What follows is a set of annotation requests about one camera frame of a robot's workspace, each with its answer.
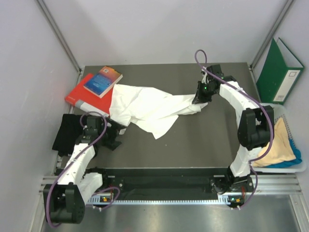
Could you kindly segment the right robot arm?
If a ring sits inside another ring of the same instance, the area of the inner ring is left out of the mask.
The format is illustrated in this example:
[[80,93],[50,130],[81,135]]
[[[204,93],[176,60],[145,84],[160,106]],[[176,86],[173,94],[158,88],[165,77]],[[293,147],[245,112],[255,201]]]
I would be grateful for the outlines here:
[[274,110],[261,106],[251,98],[232,76],[225,76],[220,65],[201,70],[203,78],[198,82],[193,104],[209,103],[218,94],[235,110],[239,149],[227,168],[222,183],[215,181],[213,188],[220,192],[237,191],[249,182],[251,164],[263,148],[269,148],[274,138]]

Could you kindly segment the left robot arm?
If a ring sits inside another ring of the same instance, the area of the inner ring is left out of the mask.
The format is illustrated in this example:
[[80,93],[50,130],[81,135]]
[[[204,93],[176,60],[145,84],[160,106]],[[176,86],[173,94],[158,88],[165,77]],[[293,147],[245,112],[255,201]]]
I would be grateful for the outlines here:
[[116,137],[124,129],[124,125],[96,112],[63,115],[53,150],[70,159],[55,181],[43,189],[45,218],[50,227],[81,223],[91,199],[100,200],[105,208],[117,200],[120,189],[109,186],[105,172],[87,173],[86,168],[99,146],[115,150],[121,144]]

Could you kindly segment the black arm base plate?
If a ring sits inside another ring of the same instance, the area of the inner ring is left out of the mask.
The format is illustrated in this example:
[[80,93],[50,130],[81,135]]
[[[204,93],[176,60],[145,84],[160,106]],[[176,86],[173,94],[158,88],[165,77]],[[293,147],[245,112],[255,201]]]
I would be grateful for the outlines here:
[[158,189],[165,189],[168,192],[175,189],[179,193],[185,190],[199,189],[202,192],[223,194],[252,188],[250,178],[232,185],[227,183],[223,177],[214,176],[103,176],[102,181],[98,190],[118,187],[122,193],[129,193],[133,190],[146,191],[147,189],[151,193]]

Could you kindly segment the white flower print t-shirt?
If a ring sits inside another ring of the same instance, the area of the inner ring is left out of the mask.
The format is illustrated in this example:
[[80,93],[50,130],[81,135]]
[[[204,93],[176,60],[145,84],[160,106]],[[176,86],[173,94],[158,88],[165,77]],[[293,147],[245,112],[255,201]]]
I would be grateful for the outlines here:
[[172,95],[154,87],[116,84],[112,90],[110,118],[124,126],[133,123],[159,139],[179,115],[199,113],[207,105],[193,104],[193,99],[194,94]]

